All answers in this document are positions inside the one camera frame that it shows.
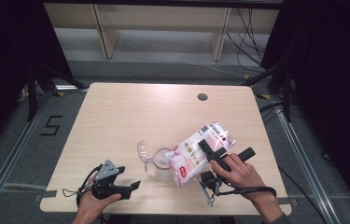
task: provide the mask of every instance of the wire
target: wire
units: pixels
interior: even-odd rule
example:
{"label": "wire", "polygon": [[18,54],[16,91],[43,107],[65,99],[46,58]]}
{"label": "wire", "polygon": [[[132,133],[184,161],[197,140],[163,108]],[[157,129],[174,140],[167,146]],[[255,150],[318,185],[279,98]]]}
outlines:
{"label": "wire", "polygon": [[[131,44],[131,42],[129,41],[129,39],[127,37],[125,37],[124,35],[122,35],[122,38],[125,40],[125,42],[134,50],[136,50],[137,52],[141,52],[137,47],[135,47],[133,44]],[[232,73],[232,72],[226,72],[226,71],[221,71],[221,70],[218,70],[216,68],[213,68],[213,67],[210,67],[208,65],[204,65],[204,64],[195,64],[195,63],[186,63],[186,62],[183,62],[183,61],[165,61],[165,60],[161,60],[161,59],[152,59],[152,58],[148,58],[148,57],[145,57],[143,55],[140,55],[140,57],[144,58],[144,59],[147,59],[149,61],[152,61],[152,62],[161,62],[161,63],[184,63],[184,64],[188,64],[188,65],[193,65],[193,66],[199,66],[199,67],[205,67],[205,68],[208,68],[208,69],[211,69],[215,72],[219,72],[219,73],[224,73],[224,74],[229,74],[229,75],[233,75],[233,76],[236,76],[236,77],[239,77],[241,79],[245,79],[244,77],[242,77],[241,75],[238,75],[238,74],[235,74],[235,73]]]}
{"label": "wire", "polygon": [[277,115],[279,115],[280,113],[283,113],[283,110],[280,112],[277,112],[275,115],[273,115],[272,117],[270,117],[267,121],[264,122],[264,124],[267,124],[269,121],[271,121],[271,119],[273,119],[274,117],[276,117]]}
{"label": "wire", "polygon": [[[242,17],[241,11],[240,11],[240,9],[238,8],[238,15],[239,15],[239,17],[241,18],[242,24],[243,24],[244,27],[245,27],[245,34],[244,34],[244,37],[241,37],[240,34],[238,34],[238,36],[242,39],[242,42],[241,42],[241,44],[240,44],[239,47],[241,47],[242,44],[245,43],[245,44],[248,45],[250,48],[252,48],[252,49],[254,49],[254,50],[256,51],[256,53],[257,53],[257,55],[258,55],[258,57],[259,57],[259,60],[262,61],[261,53],[263,53],[265,49],[264,49],[263,47],[261,47],[259,44],[257,44],[256,39],[255,39],[255,37],[254,37],[253,23],[252,23],[252,20],[251,20],[253,9],[250,8],[250,9],[248,10],[248,12],[249,12],[249,17],[248,17],[249,20],[248,20],[248,23],[247,23],[247,25],[246,25],[246,24],[245,24],[245,20],[244,20],[244,18]],[[254,44],[254,47],[250,46],[249,44],[247,44],[247,43],[245,42],[245,37],[246,37],[246,35],[249,36],[250,40],[251,40],[252,43]]]}
{"label": "wire", "polygon": [[68,190],[68,189],[62,189],[62,193],[63,193],[64,197],[68,198],[68,197],[71,197],[73,195],[76,195],[77,191]]}
{"label": "wire", "polygon": [[269,108],[274,107],[274,106],[282,105],[282,104],[283,104],[283,103],[273,103],[273,104],[270,104],[270,105],[263,106],[263,107],[259,110],[259,112],[261,113],[261,112],[263,112],[263,111],[266,110],[266,109],[269,109]]}
{"label": "wire", "polygon": [[237,59],[237,61],[238,61],[239,66],[241,66],[244,70],[247,70],[247,71],[250,71],[250,72],[262,73],[261,71],[249,69],[249,68],[246,68],[246,67],[244,67],[243,65],[241,65],[241,62],[239,61],[239,51],[240,51],[240,50],[238,50],[238,53],[236,54],[236,59]]}
{"label": "wire", "polygon": [[266,115],[264,115],[264,117],[262,117],[262,120],[264,120],[269,114],[271,114],[276,108],[270,110],[270,112],[268,112]]}
{"label": "wire", "polygon": [[296,114],[294,114],[294,113],[291,112],[291,111],[290,111],[290,114],[291,114],[292,116],[296,117],[296,118],[305,119],[305,116],[304,116],[303,114],[301,114],[301,115],[296,115]]}
{"label": "wire", "polygon": [[230,39],[230,41],[232,42],[233,45],[235,45],[236,48],[238,48],[238,50],[240,50],[244,55],[246,55],[250,60],[252,60],[254,63],[260,65],[260,62],[257,61],[255,58],[253,58],[250,54],[248,54],[246,51],[244,51],[243,49],[241,49],[241,47],[239,47],[235,41],[232,40],[230,34],[226,33],[227,37]]}
{"label": "wire", "polygon": [[321,156],[325,161],[331,161],[331,158],[329,157],[329,154],[327,152],[323,152]]}
{"label": "wire", "polygon": [[320,212],[320,210],[317,208],[317,206],[312,202],[311,198],[306,194],[306,192],[300,187],[299,184],[279,165],[277,165],[279,170],[287,176],[287,178],[300,190],[300,192],[305,196],[305,198],[309,201],[309,203],[312,205],[312,207],[316,210],[316,212],[320,215],[324,223],[327,223],[327,221],[324,219],[323,214]]}

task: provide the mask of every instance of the hole in table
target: hole in table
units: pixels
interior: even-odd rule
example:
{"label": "hole in table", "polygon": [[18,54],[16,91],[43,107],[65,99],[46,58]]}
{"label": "hole in table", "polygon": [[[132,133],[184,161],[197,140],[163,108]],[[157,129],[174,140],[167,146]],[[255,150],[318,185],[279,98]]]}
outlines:
{"label": "hole in table", "polygon": [[198,94],[198,99],[199,99],[200,101],[205,101],[205,100],[207,100],[207,95],[204,94],[204,93],[199,93],[199,94]]}

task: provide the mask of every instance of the person's right hand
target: person's right hand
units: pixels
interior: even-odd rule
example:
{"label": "person's right hand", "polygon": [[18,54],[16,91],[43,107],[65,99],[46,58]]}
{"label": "person's right hand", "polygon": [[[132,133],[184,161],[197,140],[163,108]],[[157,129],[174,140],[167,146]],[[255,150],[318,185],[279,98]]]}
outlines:
{"label": "person's right hand", "polygon": [[265,187],[253,165],[242,162],[236,154],[228,155],[224,162],[231,168],[230,172],[224,170],[216,161],[210,161],[210,164],[216,174],[226,178],[235,188]]}
{"label": "person's right hand", "polygon": [[[210,165],[216,174],[227,179],[234,188],[266,187],[252,164],[242,162],[233,153],[223,160],[230,167],[230,172],[224,170],[216,161],[210,161]],[[271,223],[283,215],[276,198],[268,191],[252,192],[243,196],[256,206],[265,223]]]}

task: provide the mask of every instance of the gray floor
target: gray floor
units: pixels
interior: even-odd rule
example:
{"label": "gray floor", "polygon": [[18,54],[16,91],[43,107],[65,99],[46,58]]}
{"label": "gray floor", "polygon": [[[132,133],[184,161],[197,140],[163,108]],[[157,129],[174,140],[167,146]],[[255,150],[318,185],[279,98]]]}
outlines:
{"label": "gray floor", "polygon": [[[236,49],[232,48],[231,43],[228,42],[224,45],[221,61],[213,62],[207,34],[124,32],[111,60],[102,59],[97,34],[94,31],[60,29],[57,30],[57,34],[75,78],[85,84],[105,81],[239,85],[244,82],[244,75],[249,74],[253,77],[257,74],[237,65]],[[264,45],[266,40],[267,36],[258,36],[261,45]],[[255,64],[246,60],[246,56],[241,58],[242,65],[260,70],[258,67],[253,67]],[[253,91],[257,94],[266,93],[265,87],[268,82],[268,78],[262,80],[253,86]],[[42,212],[39,209],[39,196],[49,182],[85,94],[86,92],[66,92],[62,97],[49,98],[0,194],[0,223],[70,223],[72,221],[74,214]],[[262,107],[270,104],[271,100],[257,100],[257,102],[259,107]],[[0,132],[0,168],[26,124],[27,110],[27,102],[20,103],[11,112],[10,119]],[[324,148],[317,141],[307,120],[302,118],[299,107],[292,105],[291,112],[292,125],[334,205],[339,220],[342,223],[350,223],[349,190],[336,168],[321,157]],[[315,202],[315,196],[309,188],[294,150],[275,114],[275,111],[268,110],[261,116],[266,122],[266,131],[277,163]],[[45,128],[50,116],[62,116],[61,119],[52,121],[52,124],[61,127],[54,136],[42,136],[42,133],[52,132],[52,129]],[[287,194],[292,200],[293,211],[289,216],[290,219],[294,223],[323,223],[293,182],[285,175],[282,175],[282,178]],[[238,224],[261,222],[259,217],[241,216],[235,217],[235,220]]]}

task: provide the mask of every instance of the floor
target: floor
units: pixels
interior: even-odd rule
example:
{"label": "floor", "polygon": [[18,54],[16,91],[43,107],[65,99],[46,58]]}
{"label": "floor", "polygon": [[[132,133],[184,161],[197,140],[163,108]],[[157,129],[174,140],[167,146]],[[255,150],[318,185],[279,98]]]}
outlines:
{"label": "floor", "polygon": [[[110,81],[126,82],[239,85],[245,81],[245,75],[253,77],[262,71],[244,54],[239,56],[242,68],[238,64],[237,49],[228,38],[221,60],[214,62],[209,35],[204,33],[124,31],[113,58],[105,60],[95,31],[57,29],[56,32],[74,76],[84,84],[109,78]],[[237,37],[239,41],[237,34],[231,36],[234,39]],[[266,45],[268,38],[267,35],[255,36],[261,46]],[[255,59],[259,58],[255,50],[248,47],[245,50]],[[266,78],[254,85],[254,93],[266,94],[268,82]],[[20,102],[11,112],[0,132],[0,174],[7,174],[5,184],[0,188],[0,223],[69,223],[73,219],[74,214],[44,213],[38,205],[85,94],[84,91],[67,91],[62,97],[39,95],[39,102],[44,108],[23,143],[17,140],[25,134],[25,127],[30,125],[25,119],[28,113],[27,101]],[[271,99],[258,99],[257,102],[262,108],[274,100],[272,96]],[[298,146],[294,146],[297,144],[291,141],[289,133],[285,131],[288,125],[284,122],[280,107],[261,113],[277,163],[294,180],[291,181],[282,173],[287,194],[292,201],[293,212],[289,217],[294,223],[325,223],[308,201],[310,198],[315,206],[320,205],[317,203],[320,196],[315,193],[315,187],[308,177],[311,170],[305,170],[301,165],[302,155],[298,151],[301,148],[311,163],[313,176],[317,177],[317,183],[333,206],[331,215],[334,219],[327,219],[326,222],[350,223],[350,192],[335,167],[322,157],[324,148],[303,118],[296,98],[293,103],[290,127],[298,137]],[[47,120],[57,115],[62,116],[52,121],[60,125],[57,134],[52,137],[41,135],[51,132],[51,129],[46,128]],[[18,154],[13,153],[16,146],[21,149]],[[8,158],[14,160],[13,166],[4,167]],[[308,197],[301,193],[294,182]],[[261,219],[238,216],[235,221],[237,224],[260,223]]]}

